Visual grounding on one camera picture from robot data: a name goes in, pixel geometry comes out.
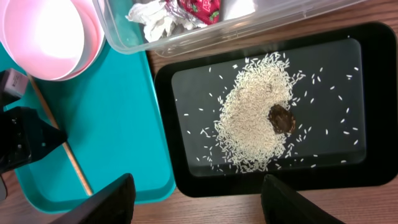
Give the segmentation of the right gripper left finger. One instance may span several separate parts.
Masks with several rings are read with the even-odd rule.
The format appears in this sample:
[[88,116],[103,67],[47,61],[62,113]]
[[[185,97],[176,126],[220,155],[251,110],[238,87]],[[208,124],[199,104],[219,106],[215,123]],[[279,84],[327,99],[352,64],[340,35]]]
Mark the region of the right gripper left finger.
[[130,224],[135,199],[133,176],[126,173],[51,224]]

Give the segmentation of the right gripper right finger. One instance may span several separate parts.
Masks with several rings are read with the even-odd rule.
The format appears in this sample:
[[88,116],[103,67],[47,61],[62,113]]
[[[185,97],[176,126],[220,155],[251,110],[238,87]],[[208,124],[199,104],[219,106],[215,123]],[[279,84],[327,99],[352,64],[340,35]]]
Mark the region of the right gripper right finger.
[[267,224],[338,224],[342,222],[270,174],[264,177],[261,204]]

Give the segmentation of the red snack wrapper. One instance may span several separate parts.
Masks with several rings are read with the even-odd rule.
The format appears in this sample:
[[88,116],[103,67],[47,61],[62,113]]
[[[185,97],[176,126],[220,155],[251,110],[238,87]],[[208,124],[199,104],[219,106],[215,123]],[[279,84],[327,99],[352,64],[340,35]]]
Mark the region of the red snack wrapper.
[[217,23],[220,9],[220,0],[152,0],[135,3],[126,19],[143,25],[146,41],[155,42]]

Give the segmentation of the brown food scrap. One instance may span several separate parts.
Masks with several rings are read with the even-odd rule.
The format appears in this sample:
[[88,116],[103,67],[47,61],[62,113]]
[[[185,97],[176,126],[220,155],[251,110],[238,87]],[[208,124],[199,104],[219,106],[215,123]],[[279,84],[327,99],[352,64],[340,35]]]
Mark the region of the brown food scrap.
[[274,105],[270,108],[268,120],[276,134],[292,134],[295,131],[296,120],[293,113],[281,105]]

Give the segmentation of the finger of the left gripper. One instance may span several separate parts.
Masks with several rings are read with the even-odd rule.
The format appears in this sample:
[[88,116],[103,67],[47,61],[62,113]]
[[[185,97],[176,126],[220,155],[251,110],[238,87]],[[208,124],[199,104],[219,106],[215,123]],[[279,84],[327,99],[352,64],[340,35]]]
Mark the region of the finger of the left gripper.
[[39,118],[35,109],[1,113],[1,173],[39,161],[67,141],[67,134]]

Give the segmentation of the pile of rice grains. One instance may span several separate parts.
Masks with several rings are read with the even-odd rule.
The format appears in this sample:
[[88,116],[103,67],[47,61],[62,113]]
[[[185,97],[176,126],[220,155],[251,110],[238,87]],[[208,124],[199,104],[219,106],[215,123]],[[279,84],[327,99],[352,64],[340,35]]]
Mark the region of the pile of rice grains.
[[[357,53],[289,50],[179,71],[172,77],[188,169],[196,177],[362,161],[363,79]],[[295,117],[276,134],[270,108]]]

